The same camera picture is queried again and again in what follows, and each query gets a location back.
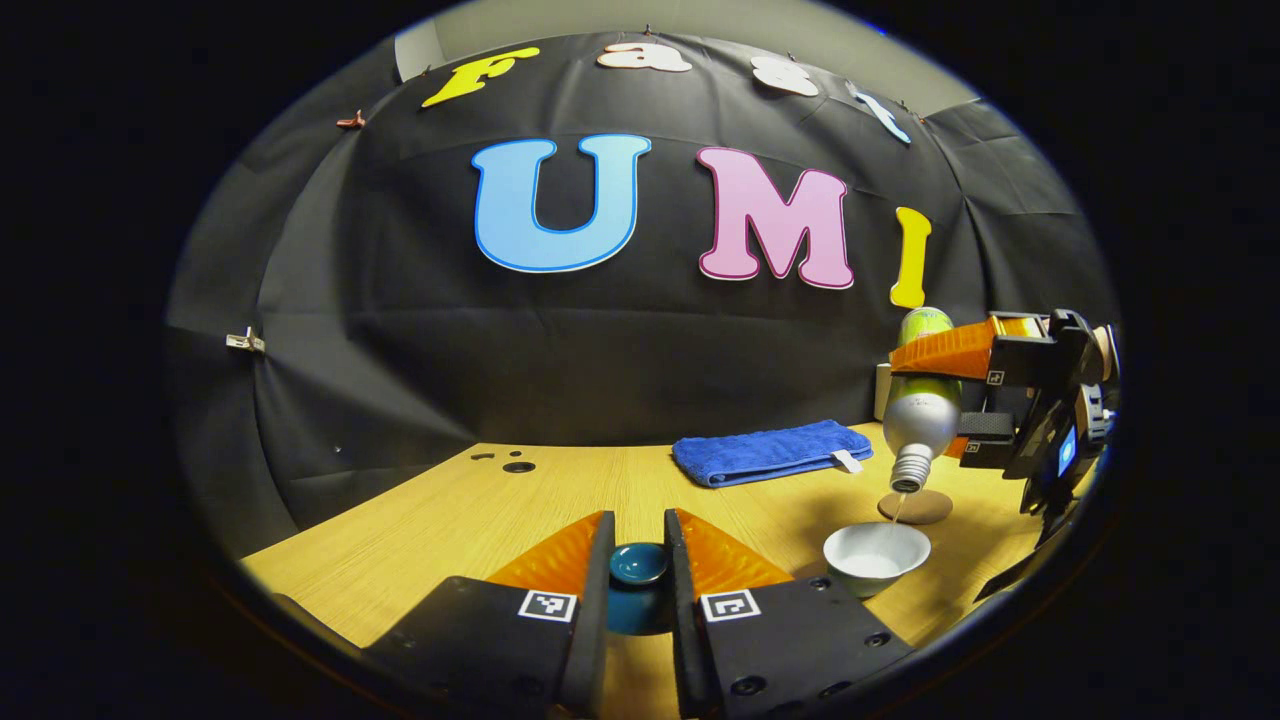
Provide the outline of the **black backdrop cloth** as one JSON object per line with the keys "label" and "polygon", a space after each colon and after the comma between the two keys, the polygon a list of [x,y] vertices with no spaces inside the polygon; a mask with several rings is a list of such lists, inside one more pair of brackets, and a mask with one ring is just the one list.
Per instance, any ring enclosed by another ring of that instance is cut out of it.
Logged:
{"label": "black backdrop cloth", "polygon": [[[870,420],[902,309],[896,211],[955,322],[1120,327],[1084,211],[1000,109],[919,117],[810,64],[667,35],[687,70],[609,68],[636,33],[404,70],[393,38],[228,168],[170,291],[166,382],[195,497],[239,559],[477,442],[668,445]],[[364,111],[367,124],[335,122]],[[225,346],[252,325],[265,354]]]}

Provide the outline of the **folded blue towel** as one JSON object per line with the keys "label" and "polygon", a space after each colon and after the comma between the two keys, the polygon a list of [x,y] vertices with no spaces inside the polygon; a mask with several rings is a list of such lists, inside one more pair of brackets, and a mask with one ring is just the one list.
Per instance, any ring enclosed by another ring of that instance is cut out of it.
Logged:
{"label": "folded blue towel", "polygon": [[841,468],[842,457],[873,456],[870,439],[835,420],[739,436],[689,437],[671,448],[676,465],[709,489]]}

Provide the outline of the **silver green water bottle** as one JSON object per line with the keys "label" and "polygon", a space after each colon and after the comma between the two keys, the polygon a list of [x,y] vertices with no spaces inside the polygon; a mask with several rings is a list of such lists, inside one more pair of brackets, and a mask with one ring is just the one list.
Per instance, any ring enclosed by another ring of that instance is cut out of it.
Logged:
{"label": "silver green water bottle", "polygon": [[890,489],[914,495],[923,489],[932,462],[957,437],[961,382],[946,375],[890,374],[882,424],[895,456]]}

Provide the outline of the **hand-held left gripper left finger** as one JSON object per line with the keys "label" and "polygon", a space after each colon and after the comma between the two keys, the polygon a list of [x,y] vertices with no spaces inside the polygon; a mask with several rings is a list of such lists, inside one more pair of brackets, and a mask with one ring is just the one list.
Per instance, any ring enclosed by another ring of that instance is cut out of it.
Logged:
{"label": "hand-held left gripper left finger", "polygon": [[596,717],[614,515],[524,555],[541,575],[448,577],[362,651],[443,717]]}

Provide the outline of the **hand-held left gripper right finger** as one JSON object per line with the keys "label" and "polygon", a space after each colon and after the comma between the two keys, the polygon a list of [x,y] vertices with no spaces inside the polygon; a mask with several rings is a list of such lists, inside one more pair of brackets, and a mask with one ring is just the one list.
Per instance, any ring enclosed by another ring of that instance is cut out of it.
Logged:
{"label": "hand-held left gripper right finger", "polygon": [[850,719],[915,651],[844,584],[791,577],[684,509],[664,514],[685,719]]}

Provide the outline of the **white teacup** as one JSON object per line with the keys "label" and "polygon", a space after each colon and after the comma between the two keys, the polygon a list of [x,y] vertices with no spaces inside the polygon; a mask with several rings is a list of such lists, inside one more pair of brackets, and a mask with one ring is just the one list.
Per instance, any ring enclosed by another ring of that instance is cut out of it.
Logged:
{"label": "white teacup", "polygon": [[822,553],[827,574],[860,600],[888,589],[932,555],[929,537],[897,523],[859,523],[831,533]]}

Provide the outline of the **round brown coaster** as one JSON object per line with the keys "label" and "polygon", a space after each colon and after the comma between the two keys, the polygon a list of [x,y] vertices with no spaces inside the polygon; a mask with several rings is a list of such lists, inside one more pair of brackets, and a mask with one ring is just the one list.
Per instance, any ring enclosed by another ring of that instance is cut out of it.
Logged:
{"label": "round brown coaster", "polygon": [[891,521],[922,527],[948,518],[954,511],[954,501],[934,489],[919,489],[914,493],[890,492],[878,501],[877,510]]}

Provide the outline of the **teal teacup lid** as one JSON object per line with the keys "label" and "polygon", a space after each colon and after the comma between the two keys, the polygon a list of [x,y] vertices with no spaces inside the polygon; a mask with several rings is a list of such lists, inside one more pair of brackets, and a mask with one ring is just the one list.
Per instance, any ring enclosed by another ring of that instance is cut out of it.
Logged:
{"label": "teal teacup lid", "polygon": [[621,544],[611,555],[608,570],[609,632],[621,635],[659,635],[671,632],[672,584],[663,544]]}

